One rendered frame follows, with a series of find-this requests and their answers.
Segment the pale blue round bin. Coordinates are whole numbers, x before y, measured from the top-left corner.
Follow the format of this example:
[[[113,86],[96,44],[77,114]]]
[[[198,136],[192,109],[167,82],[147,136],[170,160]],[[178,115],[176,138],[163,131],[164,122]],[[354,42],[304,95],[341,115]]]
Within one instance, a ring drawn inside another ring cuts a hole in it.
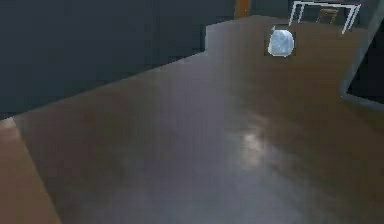
[[[274,57],[288,57],[292,54],[295,47],[293,34],[286,29],[271,29],[268,44],[268,53]]]

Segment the orange wooden door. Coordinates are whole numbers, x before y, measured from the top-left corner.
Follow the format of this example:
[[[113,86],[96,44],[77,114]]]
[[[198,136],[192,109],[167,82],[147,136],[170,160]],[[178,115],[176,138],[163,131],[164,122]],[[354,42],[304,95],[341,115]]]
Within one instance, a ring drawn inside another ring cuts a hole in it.
[[[251,0],[236,0],[234,18],[240,19],[249,15]]]

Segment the brown wooden chair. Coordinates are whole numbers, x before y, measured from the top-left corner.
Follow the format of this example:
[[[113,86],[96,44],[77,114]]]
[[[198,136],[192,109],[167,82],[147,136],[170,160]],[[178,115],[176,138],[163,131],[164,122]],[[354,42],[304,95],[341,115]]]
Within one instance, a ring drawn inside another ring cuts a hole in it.
[[[338,12],[339,12],[338,9],[322,8],[318,13],[316,22],[320,23],[324,18],[328,18],[329,23],[333,24],[337,17]]]

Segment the grey framed black panel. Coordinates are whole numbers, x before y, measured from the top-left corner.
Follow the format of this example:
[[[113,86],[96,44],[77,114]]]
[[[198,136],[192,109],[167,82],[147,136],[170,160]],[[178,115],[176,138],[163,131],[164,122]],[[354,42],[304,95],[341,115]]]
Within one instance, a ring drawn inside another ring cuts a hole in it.
[[[345,100],[384,112],[384,0],[379,0],[340,84]]]

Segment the white frame table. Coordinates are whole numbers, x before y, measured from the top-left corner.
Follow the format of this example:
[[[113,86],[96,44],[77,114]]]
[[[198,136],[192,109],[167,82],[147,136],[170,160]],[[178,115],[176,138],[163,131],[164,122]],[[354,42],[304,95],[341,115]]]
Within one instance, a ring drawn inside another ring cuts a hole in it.
[[[294,0],[292,3],[292,8],[290,12],[290,17],[288,25],[291,26],[293,22],[294,15],[296,13],[296,8],[300,7],[299,17],[297,22],[301,22],[303,12],[306,6],[320,6],[326,8],[345,8],[349,10],[348,16],[344,23],[344,27],[341,31],[344,34],[347,30],[351,29],[355,19],[360,11],[361,3],[360,2],[345,2],[343,0]]]

